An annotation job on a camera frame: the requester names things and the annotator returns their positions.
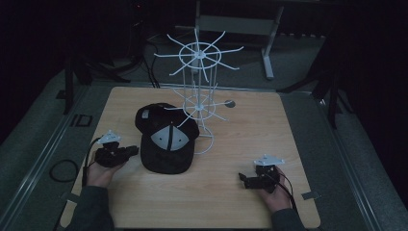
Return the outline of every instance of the sleeve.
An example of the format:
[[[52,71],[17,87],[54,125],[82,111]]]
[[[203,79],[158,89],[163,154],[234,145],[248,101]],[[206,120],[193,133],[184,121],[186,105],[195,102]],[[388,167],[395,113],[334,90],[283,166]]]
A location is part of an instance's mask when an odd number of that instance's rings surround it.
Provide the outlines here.
[[[115,230],[109,213],[108,190],[94,186],[83,187],[72,220],[65,230]]]
[[[293,209],[284,209],[272,215],[273,231],[297,231],[305,230],[299,215]]]

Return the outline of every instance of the human hand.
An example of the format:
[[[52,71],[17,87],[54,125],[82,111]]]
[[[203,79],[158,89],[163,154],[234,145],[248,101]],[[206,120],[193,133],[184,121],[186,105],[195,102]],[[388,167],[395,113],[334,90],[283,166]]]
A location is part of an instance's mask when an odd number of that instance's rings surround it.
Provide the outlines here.
[[[279,183],[286,188],[283,171],[279,167],[276,167],[276,169],[280,174]],[[258,190],[257,192],[259,196],[261,196],[261,198],[267,204],[268,208],[272,213],[275,213],[279,210],[292,208],[290,196],[279,185],[276,185],[276,188],[273,191],[273,193],[269,193],[265,190]]]
[[[102,167],[98,163],[93,163],[88,167],[87,186],[108,188],[115,173],[126,163],[115,167]]]

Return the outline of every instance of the black baseball cap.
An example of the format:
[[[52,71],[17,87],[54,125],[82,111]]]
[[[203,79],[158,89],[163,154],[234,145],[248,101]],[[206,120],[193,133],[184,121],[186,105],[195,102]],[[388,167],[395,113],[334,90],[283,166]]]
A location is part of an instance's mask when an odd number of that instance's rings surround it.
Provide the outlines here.
[[[198,125],[183,109],[167,103],[140,108],[135,125],[141,131],[140,157],[149,170],[179,174],[191,166]]]

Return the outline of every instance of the metal frame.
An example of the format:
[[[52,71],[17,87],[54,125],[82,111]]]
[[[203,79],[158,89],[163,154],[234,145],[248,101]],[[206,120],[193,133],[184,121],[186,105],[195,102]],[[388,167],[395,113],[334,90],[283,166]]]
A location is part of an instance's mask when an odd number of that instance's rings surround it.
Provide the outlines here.
[[[284,7],[280,6],[274,20],[270,20],[205,15],[200,12],[200,4],[200,0],[197,0],[195,9],[195,30],[197,34],[199,34],[200,30],[203,30],[268,36],[268,44],[261,50],[261,54],[267,79],[274,79],[269,53],[276,37]]]

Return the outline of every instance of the white sticker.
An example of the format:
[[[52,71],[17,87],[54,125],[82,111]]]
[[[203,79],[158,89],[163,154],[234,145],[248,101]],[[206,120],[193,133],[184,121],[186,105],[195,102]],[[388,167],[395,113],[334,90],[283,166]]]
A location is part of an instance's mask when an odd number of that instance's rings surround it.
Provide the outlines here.
[[[141,114],[141,118],[149,118],[149,110],[144,110]]]

